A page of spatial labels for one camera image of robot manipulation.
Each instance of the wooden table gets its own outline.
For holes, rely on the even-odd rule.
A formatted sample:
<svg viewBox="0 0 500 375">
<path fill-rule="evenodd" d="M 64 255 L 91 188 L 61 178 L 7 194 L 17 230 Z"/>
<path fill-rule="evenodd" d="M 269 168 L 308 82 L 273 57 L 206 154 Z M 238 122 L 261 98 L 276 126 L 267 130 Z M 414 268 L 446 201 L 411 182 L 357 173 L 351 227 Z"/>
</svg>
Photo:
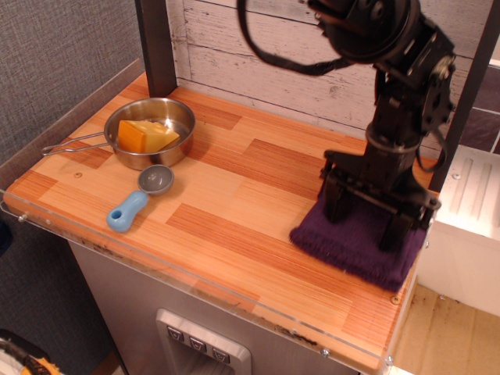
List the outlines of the wooden table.
<svg viewBox="0 0 500 375">
<path fill-rule="evenodd" d="M 145 98 L 145 76 L 70 137 Z M 397 293 L 314 259 L 288 240 L 313 206 L 323 151 L 362 153 L 352 137 L 178 88 L 197 118 L 175 183 L 118 234 L 107 213 L 137 190 L 139 172 L 110 147 L 43 158 L 4 194 L 9 209 L 364 373 L 386 366 L 413 272 Z M 86 140 L 102 142 L 103 137 Z M 425 181 L 425 176 L 418 176 Z"/>
</svg>

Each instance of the purple cloth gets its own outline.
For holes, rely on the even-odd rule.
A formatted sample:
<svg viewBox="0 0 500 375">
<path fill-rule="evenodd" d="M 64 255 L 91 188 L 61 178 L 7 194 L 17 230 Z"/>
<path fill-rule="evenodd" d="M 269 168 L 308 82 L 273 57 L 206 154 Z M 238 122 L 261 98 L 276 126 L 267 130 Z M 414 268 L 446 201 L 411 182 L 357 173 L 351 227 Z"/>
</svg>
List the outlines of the purple cloth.
<svg viewBox="0 0 500 375">
<path fill-rule="evenodd" d="M 352 196 L 348 214 L 331 223 L 323 213 L 324 199 L 290 232 L 291 242 L 310 255 L 353 273 L 390 291 L 405 282 L 426 237 L 423 229 L 411 230 L 398 251 L 382 252 L 378 245 L 391 214 L 357 196 Z"/>
</svg>

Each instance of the black pole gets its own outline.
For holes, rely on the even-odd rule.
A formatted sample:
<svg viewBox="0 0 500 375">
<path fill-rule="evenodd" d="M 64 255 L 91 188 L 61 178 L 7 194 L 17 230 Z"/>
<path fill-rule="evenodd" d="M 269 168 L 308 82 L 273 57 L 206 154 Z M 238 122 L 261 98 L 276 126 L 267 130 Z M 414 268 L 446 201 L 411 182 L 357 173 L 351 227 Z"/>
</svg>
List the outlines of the black pole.
<svg viewBox="0 0 500 375">
<path fill-rule="evenodd" d="M 452 125 L 446 137 L 446 142 L 448 144 L 446 162 L 442 168 L 434 173 L 430 180 L 429 189 L 433 191 L 441 191 L 445 184 L 446 175 L 452 164 L 456 149 L 459 147 L 460 138 L 462 137 L 463 129 L 469 119 L 470 110 L 473 107 L 477 92 L 483 82 L 491 55 L 495 50 L 498 35 L 500 34 L 500 22 L 498 20 L 500 20 L 500 0 L 493 0 L 490 14 L 484 25 L 483 34 L 477 45 L 476 55 L 474 56 L 469 75 L 463 87 L 462 96 L 456 107 L 455 116 L 453 117 Z"/>
<path fill-rule="evenodd" d="M 135 0 L 149 96 L 166 97 L 177 87 L 165 0 Z"/>
</svg>

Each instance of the stainless steel saucepan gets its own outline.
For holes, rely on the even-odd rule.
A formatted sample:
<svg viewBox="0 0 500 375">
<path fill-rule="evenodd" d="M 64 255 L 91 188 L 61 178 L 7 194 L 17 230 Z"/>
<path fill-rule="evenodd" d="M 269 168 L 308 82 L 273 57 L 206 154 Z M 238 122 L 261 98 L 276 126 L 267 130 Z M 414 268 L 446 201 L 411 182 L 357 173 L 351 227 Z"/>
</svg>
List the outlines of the stainless steel saucepan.
<svg viewBox="0 0 500 375">
<path fill-rule="evenodd" d="M 158 152 L 148 154 L 128 152 L 121 149 L 118 142 L 118 126 L 121 120 L 158 122 L 178 133 L 179 138 Z M 109 145 L 118 160 L 129 168 L 143 170 L 155 164 L 172 166 L 182 160 L 191 150 L 195 124 L 194 113 L 184 103 L 168 98 L 146 98 L 129 103 L 116 110 L 106 121 L 103 133 L 89 134 L 60 145 L 47 146 L 41 152 L 43 156 L 48 156 L 60 152 L 79 152 L 89 148 Z M 83 148 L 67 147 L 72 142 L 99 135 L 104 135 L 107 142 Z"/>
</svg>

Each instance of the cheese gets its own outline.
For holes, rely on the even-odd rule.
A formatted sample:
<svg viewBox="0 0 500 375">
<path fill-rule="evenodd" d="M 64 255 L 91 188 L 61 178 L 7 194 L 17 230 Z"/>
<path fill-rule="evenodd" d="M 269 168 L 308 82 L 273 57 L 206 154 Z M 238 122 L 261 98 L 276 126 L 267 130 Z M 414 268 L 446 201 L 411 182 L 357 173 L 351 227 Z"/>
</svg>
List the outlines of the cheese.
<svg viewBox="0 0 500 375">
<path fill-rule="evenodd" d="M 118 126 L 118 145 L 129 152 L 157 152 L 178 138 L 179 134 L 161 123 L 121 120 Z"/>
</svg>

